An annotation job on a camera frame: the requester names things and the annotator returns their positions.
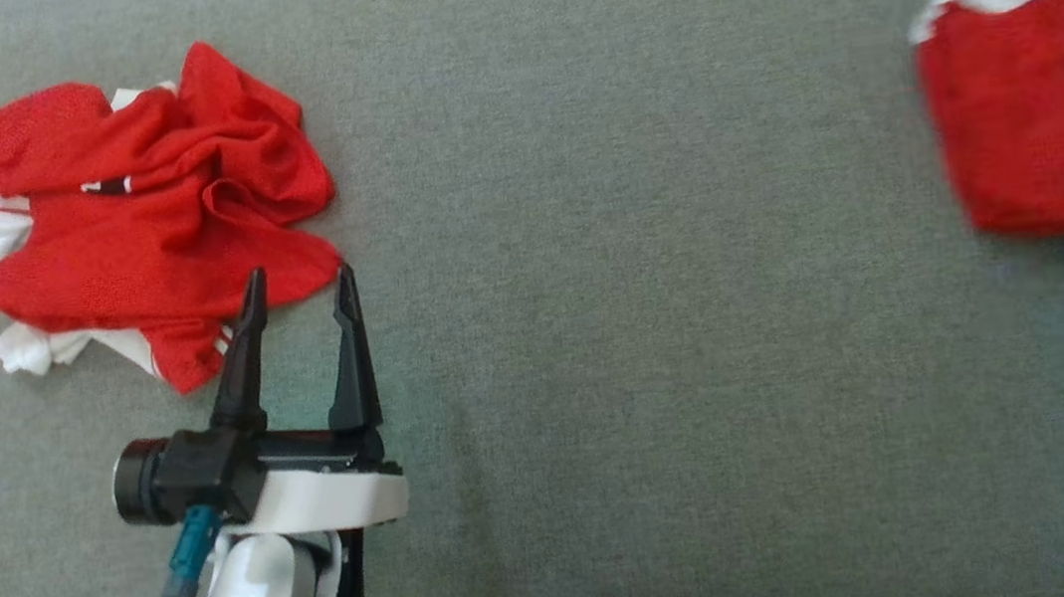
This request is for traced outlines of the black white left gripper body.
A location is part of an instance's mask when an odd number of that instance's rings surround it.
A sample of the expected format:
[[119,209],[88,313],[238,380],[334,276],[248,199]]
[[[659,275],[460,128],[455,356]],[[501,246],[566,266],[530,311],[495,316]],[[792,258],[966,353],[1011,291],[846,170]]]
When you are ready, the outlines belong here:
[[267,480],[250,521],[226,534],[295,535],[358,530],[409,512],[403,469],[387,460],[377,427],[350,431],[271,430],[259,440]]

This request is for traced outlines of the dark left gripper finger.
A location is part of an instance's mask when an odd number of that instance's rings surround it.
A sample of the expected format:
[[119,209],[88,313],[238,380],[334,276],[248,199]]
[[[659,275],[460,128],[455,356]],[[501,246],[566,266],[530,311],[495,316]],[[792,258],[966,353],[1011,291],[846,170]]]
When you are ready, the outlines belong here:
[[340,328],[335,393],[327,415],[338,436],[356,434],[382,424],[372,351],[361,316],[358,282],[350,264],[342,264],[334,295],[334,321]]
[[257,267],[247,281],[240,317],[234,324],[223,355],[223,370],[209,421],[213,429],[238,429],[244,433],[267,429],[269,415],[262,407],[261,392],[268,288],[267,270]]

